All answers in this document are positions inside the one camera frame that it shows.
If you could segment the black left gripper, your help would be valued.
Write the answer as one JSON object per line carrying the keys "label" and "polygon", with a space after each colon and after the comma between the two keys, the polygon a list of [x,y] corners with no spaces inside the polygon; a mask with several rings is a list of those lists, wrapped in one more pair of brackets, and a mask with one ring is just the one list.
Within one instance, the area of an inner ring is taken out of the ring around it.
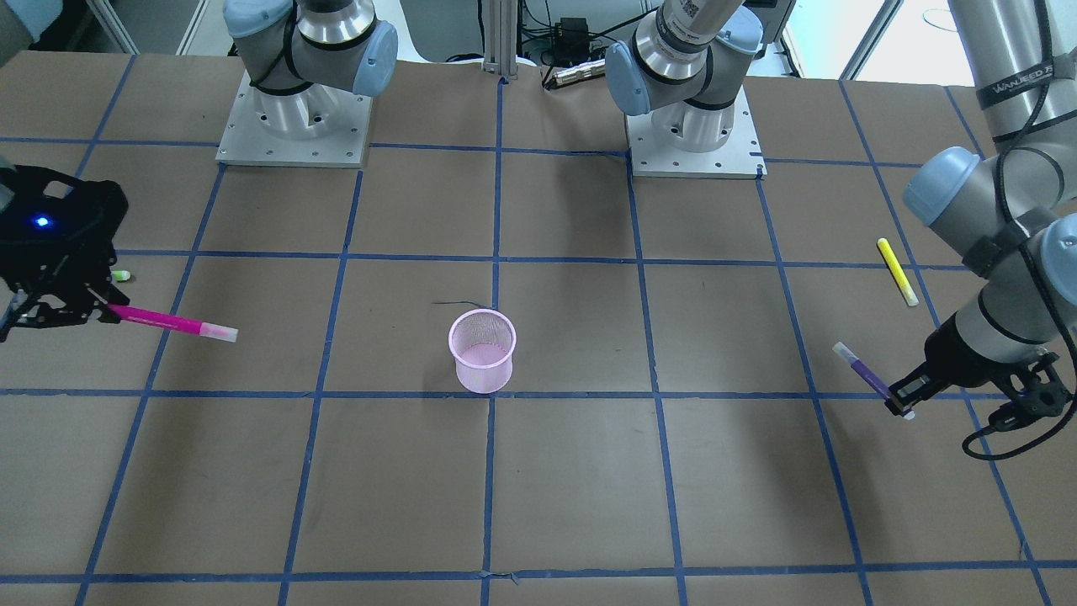
{"label": "black left gripper", "polygon": [[931,334],[924,353],[926,362],[889,385],[885,406],[894,417],[914,417],[917,403],[931,400],[947,387],[980,387],[1001,375],[1001,362],[974,352],[959,334],[957,314]]}

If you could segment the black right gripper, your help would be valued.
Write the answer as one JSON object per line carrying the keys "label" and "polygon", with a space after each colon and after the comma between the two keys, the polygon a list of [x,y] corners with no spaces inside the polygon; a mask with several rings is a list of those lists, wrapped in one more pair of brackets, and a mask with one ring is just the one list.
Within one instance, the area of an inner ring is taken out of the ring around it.
{"label": "black right gripper", "polygon": [[113,238],[130,203],[118,183],[87,181],[46,167],[3,168],[10,199],[1,215],[1,273],[12,291],[53,295],[54,325],[118,325],[110,306],[130,299],[115,287]]}

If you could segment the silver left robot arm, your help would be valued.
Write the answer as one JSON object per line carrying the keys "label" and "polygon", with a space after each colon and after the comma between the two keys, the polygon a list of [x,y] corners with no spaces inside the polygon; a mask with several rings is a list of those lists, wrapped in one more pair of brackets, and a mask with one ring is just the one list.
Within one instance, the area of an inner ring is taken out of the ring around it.
{"label": "silver left robot arm", "polygon": [[[924,164],[905,207],[984,288],[926,340],[926,360],[878,387],[911,417],[946,387],[1001,389],[999,429],[1057,417],[1071,401],[1048,346],[1074,326],[1074,50],[1047,1],[952,1],[977,103],[996,153],[955,146]],[[666,1],[605,51],[623,114],[651,114],[690,152],[721,147],[761,23],[740,1]]]}

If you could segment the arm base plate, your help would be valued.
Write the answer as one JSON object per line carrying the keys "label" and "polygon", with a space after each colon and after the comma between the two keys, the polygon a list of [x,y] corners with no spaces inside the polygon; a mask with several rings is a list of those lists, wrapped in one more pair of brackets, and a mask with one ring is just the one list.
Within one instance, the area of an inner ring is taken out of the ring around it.
{"label": "arm base plate", "polygon": [[313,84],[274,96],[243,73],[220,136],[218,163],[249,167],[361,169],[369,145],[374,99]]}
{"label": "arm base plate", "polygon": [[624,118],[634,175],[756,179],[768,173],[744,88],[711,111],[679,103]]}

